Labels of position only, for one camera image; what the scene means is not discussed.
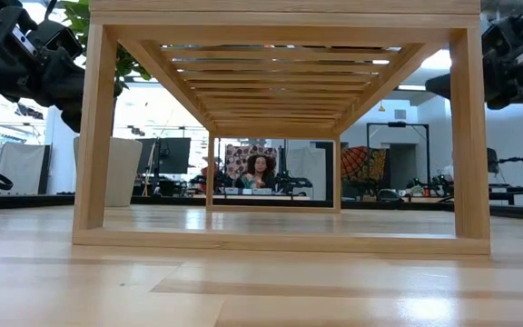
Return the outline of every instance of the wooden frame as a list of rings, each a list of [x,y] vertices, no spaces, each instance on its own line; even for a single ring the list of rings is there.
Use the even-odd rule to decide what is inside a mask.
[[[74,243],[293,251],[329,243],[320,251],[489,253],[479,0],[93,0],[91,17]],[[332,140],[335,202],[329,213],[340,212],[342,132],[449,43],[456,238],[106,230],[117,42],[209,130],[209,167],[216,137]],[[212,180],[213,169],[207,177]],[[290,210],[215,206],[212,183],[207,194],[208,211]]]

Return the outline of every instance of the green leaf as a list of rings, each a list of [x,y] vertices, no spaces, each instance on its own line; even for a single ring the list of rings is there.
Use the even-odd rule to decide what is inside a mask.
[[[123,80],[121,80],[120,78],[116,80],[116,83],[118,85],[120,85],[122,88],[125,88],[125,89],[129,90],[128,85]]]
[[[78,4],[78,3],[64,3],[65,14],[73,14],[76,17],[90,20],[90,11],[88,10],[88,5]]]
[[[141,77],[142,77],[143,80],[145,80],[145,81],[148,81],[148,80],[151,79],[151,75],[148,74],[148,73],[146,73],[146,72],[142,72],[142,73],[141,73]]]

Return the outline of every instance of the woman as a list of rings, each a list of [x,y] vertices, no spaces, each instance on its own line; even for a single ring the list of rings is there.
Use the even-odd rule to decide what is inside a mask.
[[[247,159],[247,171],[237,179],[235,186],[246,189],[273,189],[275,167],[275,160],[269,156],[254,154]]]

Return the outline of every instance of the curly dark hair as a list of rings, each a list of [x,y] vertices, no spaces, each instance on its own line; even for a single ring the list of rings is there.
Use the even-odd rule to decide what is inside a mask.
[[[258,158],[265,159],[265,172],[263,172],[263,178],[266,178],[268,174],[271,174],[271,176],[274,176],[275,169],[276,169],[276,161],[271,158],[270,156],[263,155],[263,154],[253,154],[250,155],[249,158],[247,158],[247,173],[255,174],[255,161],[258,160]]]

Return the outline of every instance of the potted plant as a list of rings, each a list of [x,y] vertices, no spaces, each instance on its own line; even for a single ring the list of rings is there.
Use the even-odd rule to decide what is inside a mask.
[[[90,27],[90,11],[88,0],[76,2],[61,2],[65,9],[66,21],[74,32],[76,39],[84,46],[84,56],[88,46],[88,29]],[[132,57],[121,45],[116,50],[116,69],[114,82],[122,88],[128,89],[124,77],[136,72],[144,80],[150,80],[151,75]],[[74,139],[74,154],[77,162],[78,139]],[[110,157],[108,159],[108,179],[106,185],[106,202],[109,207],[127,206],[130,204],[133,193],[134,178],[141,158],[143,145],[135,140],[111,137]]]
[[[90,27],[90,11],[88,9],[88,0],[78,0],[78,2],[62,1],[64,6],[65,21],[70,22],[70,29],[74,32],[76,39],[84,46],[84,56],[88,47],[88,29]],[[126,49],[118,45],[116,49],[116,69],[114,70],[115,82],[122,88],[128,88],[124,83],[124,77],[131,72],[136,72],[148,81],[151,75],[129,54]]]

